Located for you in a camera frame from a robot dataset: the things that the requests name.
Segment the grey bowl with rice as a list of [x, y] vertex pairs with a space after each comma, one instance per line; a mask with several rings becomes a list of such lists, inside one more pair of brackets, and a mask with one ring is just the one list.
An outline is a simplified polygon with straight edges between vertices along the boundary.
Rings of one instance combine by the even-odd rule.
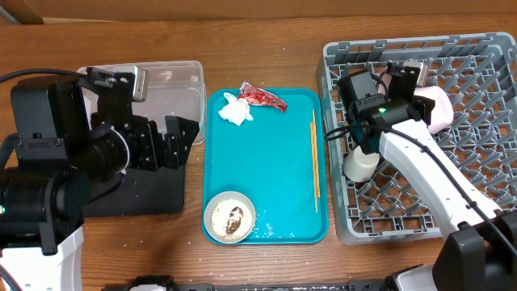
[[254, 229], [256, 212], [250, 199], [240, 192], [215, 195], [204, 210], [204, 228], [216, 242], [242, 242]]

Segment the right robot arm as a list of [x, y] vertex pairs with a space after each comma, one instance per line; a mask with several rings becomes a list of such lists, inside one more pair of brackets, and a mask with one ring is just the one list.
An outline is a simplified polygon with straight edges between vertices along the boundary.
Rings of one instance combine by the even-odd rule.
[[390, 64], [389, 82], [368, 70], [338, 81], [348, 132], [356, 148], [343, 164], [355, 182], [371, 178], [384, 159], [406, 178], [438, 222], [445, 243], [432, 265], [387, 276], [384, 290], [514, 290], [516, 214], [484, 196], [439, 148], [436, 126], [452, 108], [436, 106], [439, 91], [416, 95], [421, 70]]

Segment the white cup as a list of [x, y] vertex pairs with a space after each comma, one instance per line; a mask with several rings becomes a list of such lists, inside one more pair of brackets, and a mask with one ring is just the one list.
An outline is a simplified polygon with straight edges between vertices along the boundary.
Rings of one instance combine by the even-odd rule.
[[365, 154], [358, 145], [344, 159], [344, 175], [354, 182], [365, 182], [373, 177], [379, 161], [379, 154]]

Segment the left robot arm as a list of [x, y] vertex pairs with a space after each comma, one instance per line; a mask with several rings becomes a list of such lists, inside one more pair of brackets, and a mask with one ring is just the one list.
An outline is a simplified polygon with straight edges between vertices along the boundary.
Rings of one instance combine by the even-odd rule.
[[166, 133], [135, 116], [135, 76], [29, 78], [11, 90], [17, 131], [2, 143], [1, 275], [9, 289], [79, 290], [83, 209], [92, 186], [129, 168], [177, 169], [200, 127], [166, 118]]

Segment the pink bowl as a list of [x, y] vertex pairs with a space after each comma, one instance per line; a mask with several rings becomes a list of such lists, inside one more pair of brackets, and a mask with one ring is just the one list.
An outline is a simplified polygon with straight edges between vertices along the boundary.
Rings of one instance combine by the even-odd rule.
[[453, 108], [446, 92], [439, 86], [428, 86], [417, 88], [414, 94], [435, 101], [435, 106], [431, 110], [431, 123], [428, 130], [435, 134], [445, 129], [453, 121]]

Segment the wooden chopstick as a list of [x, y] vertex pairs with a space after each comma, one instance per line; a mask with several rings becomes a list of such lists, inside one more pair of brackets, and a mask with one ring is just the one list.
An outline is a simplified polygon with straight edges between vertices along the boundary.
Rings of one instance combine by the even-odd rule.
[[314, 167], [314, 187], [316, 197], [321, 197], [320, 193], [320, 179], [319, 179], [319, 163], [318, 163], [318, 149], [317, 149], [317, 131], [316, 131], [316, 118], [315, 111], [312, 110], [312, 122], [311, 122], [311, 135], [312, 135], [312, 148], [313, 148], [313, 167]]
[[313, 165], [313, 194], [314, 194], [314, 206], [315, 213], [318, 213], [318, 190], [317, 190], [317, 162], [316, 162], [316, 143], [314, 137], [314, 124], [310, 122], [310, 137], [311, 137], [311, 151], [312, 151], [312, 165]]

